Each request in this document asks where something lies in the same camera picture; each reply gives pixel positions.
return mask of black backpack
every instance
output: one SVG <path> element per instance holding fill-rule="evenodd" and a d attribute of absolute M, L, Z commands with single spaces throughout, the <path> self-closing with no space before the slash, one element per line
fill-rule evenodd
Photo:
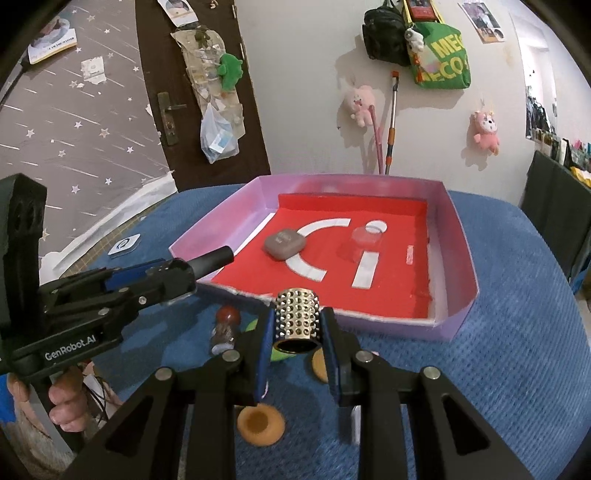
<path fill-rule="evenodd" d="M 406 25 L 402 13 L 389 6 L 385 0 L 381 7 L 367 10 L 363 16 L 363 42 L 372 60 L 410 65 L 407 43 L 404 40 Z"/>

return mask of red paper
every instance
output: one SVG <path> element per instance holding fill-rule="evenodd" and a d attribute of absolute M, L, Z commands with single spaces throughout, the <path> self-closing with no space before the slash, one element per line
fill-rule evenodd
<path fill-rule="evenodd" d="M 429 294 L 427 202 L 342 195 L 279 195 L 279 209 L 262 231 L 236 255 L 214 283 L 251 294 L 276 295 L 285 288 L 314 290 L 322 305 L 382 317 L 425 319 Z M 302 277 L 263 249 L 265 238 L 285 228 L 299 230 L 323 219 L 350 219 L 349 226 L 331 226 L 307 236 L 302 259 L 326 270 L 322 281 Z M 366 242 L 365 226 L 386 223 L 377 243 Z M 353 288 L 363 252 L 379 257 L 370 288 Z"/>

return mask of green plush toy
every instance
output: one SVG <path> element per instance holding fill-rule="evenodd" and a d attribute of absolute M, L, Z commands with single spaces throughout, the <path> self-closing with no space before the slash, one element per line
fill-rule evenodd
<path fill-rule="evenodd" d="M 221 65 L 217 68 L 217 74 L 222 77 L 222 90 L 228 92 L 242 78 L 242 60 L 238 60 L 234 55 L 225 53 L 220 57 Z"/>

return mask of pink plush toy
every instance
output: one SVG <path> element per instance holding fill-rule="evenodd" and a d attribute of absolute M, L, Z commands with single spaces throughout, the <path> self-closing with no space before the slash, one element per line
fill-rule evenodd
<path fill-rule="evenodd" d="M 495 119 L 492 117 L 492 112 L 476 112 L 473 115 L 474 123 L 478 133 L 474 135 L 474 140 L 478 146 L 483 150 L 490 150 L 495 155 L 499 154 L 499 137 L 496 135 L 498 127 Z"/>
<path fill-rule="evenodd" d="M 351 88 L 345 93 L 345 104 L 353 112 L 353 118 L 360 127 L 373 125 L 369 106 L 375 105 L 375 96 L 369 85 L 362 85 L 359 88 Z"/>

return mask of perforated metal cylinder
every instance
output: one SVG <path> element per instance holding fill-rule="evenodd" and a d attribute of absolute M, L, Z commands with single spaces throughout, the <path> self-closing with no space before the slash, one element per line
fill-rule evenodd
<path fill-rule="evenodd" d="M 306 288 L 288 288 L 275 299 L 275 342 L 285 353 L 306 353 L 320 345 L 318 296 Z"/>

